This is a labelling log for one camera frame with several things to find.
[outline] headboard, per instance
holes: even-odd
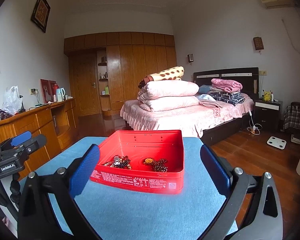
[[[247,94],[252,100],[259,99],[259,68],[227,68],[208,70],[193,73],[193,82],[198,86],[211,85],[211,79],[231,79],[242,84],[242,93]]]

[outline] white wall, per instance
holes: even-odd
[[[149,32],[173,35],[169,15],[139,11],[95,11],[69,15],[65,38],[89,33]]]
[[[57,81],[70,94],[67,57],[63,54],[65,16],[57,0],[47,0],[51,10],[46,33],[30,17],[36,0],[5,0],[0,7],[0,108],[6,87],[17,85],[28,110],[37,104],[30,88],[42,92],[40,79]]]
[[[262,88],[273,91],[284,108],[300,101],[300,55],[290,44],[282,18],[300,50],[300,18],[295,8],[265,9],[260,0],[192,1],[172,18],[184,78],[192,80],[197,71],[259,67],[267,70]],[[254,50],[256,36],[263,40],[261,55]],[[192,65],[187,54],[194,56]]]

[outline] wall outlet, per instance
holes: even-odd
[[[266,70],[259,70],[259,76],[266,76],[267,71]]]
[[[37,91],[36,88],[30,88],[30,95],[36,95]]]

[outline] bed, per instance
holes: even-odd
[[[232,106],[218,102],[223,108],[220,117],[213,117],[212,110],[203,106],[190,106],[162,112],[148,112],[139,107],[137,100],[126,101],[121,109],[126,123],[134,130],[180,129],[183,137],[199,137],[213,145],[249,125],[247,112],[253,110],[253,100],[258,99],[258,68],[234,68],[194,73],[198,85],[211,85],[212,78],[234,79],[243,86],[245,102]]]

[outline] blue gripper pad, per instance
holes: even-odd
[[[100,159],[100,149],[92,144],[82,157],[83,161],[69,180],[69,193],[72,198],[80,195]]]
[[[230,195],[231,180],[218,156],[206,145],[201,146],[200,156],[218,192],[228,197]]]
[[[13,138],[11,141],[11,146],[18,146],[19,144],[24,143],[25,141],[31,139],[31,136],[32,136],[31,132],[26,131]]]

